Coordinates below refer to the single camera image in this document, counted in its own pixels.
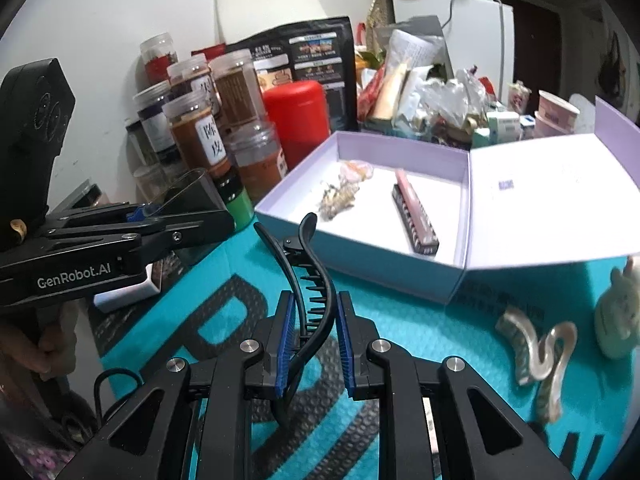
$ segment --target brown jar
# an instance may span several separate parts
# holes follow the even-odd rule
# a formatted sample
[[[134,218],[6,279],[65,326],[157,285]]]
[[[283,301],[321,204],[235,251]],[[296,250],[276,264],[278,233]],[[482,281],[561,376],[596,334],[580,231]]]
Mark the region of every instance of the brown jar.
[[[254,204],[287,174],[287,163],[273,123],[246,124],[225,139],[225,146]]]
[[[209,63],[220,103],[232,132],[266,117],[251,52],[229,52]]]
[[[204,168],[213,179],[223,176],[231,168],[214,115],[209,94],[198,89],[165,104],[162,111],[171,125],[171,132],[182,160],[190,170]]]
[[[166,69],[171,83],[171,98],[177,99],[190,92],[203,89],[211,99],[216,98],[211,79],[211,70],[204,54],[190,57]]]

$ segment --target teal table mat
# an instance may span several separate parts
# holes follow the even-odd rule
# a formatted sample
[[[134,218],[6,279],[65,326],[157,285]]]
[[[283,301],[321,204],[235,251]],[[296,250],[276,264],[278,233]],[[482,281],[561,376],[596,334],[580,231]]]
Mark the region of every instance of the teal table mat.
[[[631,357],[605,359],[593,330],[595,301],[609,285],[611,268],[623,264],[618,258],[473,272],[448,306],[331,274],[336,290],[351,293],[356,313],[372,319],[382,337],[437,362],[463,357],[526,421],[535,420],[537,387],[516,385],[513,350],[495,331],[495,321],[507,304],[526,311],[540,331],[573,321],[578,343],[562,388],[564,413],[545,431],[549,447],[576,478],[595,480],[617,453],[633,384]],[[191,269],[104,355],[103,365],[148,378],[171,356],[195,362],[217,355],[247,338],[257,319],[273,315],[286,288],[249,227]],[[127,381],[112,381],[117,397],[130,390]],[[335,333],[305,369],[291,416],[285,431],[264,403],[254,402],[254,478],[378,478],[378,404],[347,398]]]

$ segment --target black snack bag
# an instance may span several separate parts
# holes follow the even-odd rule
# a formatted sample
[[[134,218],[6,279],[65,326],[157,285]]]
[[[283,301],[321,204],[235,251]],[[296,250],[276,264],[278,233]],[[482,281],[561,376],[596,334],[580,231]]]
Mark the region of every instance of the black snack bag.
[[[356,69],[347,17],[289,23],[228,44],[226,52],[248,48],[260,88],[292,81],[322,84],[331,130],[358,130]]]

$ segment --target jar of spices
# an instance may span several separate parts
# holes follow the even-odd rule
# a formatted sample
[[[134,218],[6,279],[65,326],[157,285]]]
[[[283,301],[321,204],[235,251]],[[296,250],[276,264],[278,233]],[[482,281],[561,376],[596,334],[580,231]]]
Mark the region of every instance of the jar of spices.
[[[162,113],[162,106],[170,100],[170,90],[169,82],[162,81],[136,94],[133,102],[162,170],[169,182],[173,182],[187,171],[187,168],[180,158],[180,151],[175,145],[169,122]]]
[[[238,170],[232,166],[222,177],[213,179],[213,184],[236,222],[236,232],[247,227],[254,217],[254,206],[242,185]]]
[[[140,159],[143,166],[153,166],[158,163],[158,156],[151,146],[145,130],[142,127],[140,119],[132,120],[127,119],[124,125],[129,142],[136,152],[136,155]]]
[[[214,120],[220,112],[203,89],[178,97],[162,107],[171,124],[182,159],[191,169],[204,168],[215,180],[231,168]]]
[[[174,49],[174,40],[168,32],[158,34],[140,43],[140,54],[145,64],[146,76],[152,85],[169,79],[166,69],[178,62]]]
[[[204,54],[197,54],[184,61],[171,65],[167,70],[171,83],[172,99],[181,97],[194,90],[203,89],[215,98],[211,70]]]
[[[254,204],[287,174],[287,163],[273,123],[246,124],[225,140],[225,146]]]
[[[229,52],[209,63],[222,110],[232,132],[266,118],[251,51]]]

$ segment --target cardboard box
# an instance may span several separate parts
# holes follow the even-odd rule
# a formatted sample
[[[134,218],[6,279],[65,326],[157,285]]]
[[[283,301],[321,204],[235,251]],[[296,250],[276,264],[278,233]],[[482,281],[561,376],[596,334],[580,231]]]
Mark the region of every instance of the cardboard box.
[[[318,222],[318,256],[330,269],[448,303],[469,270],[640,252],[640,130],[598,102],[596,131],[471,152],[336,132],[256,213],[274,236],[290,235],[306,213],[318,211],[341,160],[366,160],[376,169],[354,207]],[[430,217],[440,239],[435,256],[415,254],[409,244],[391,198],[393,168],[405,168]]]

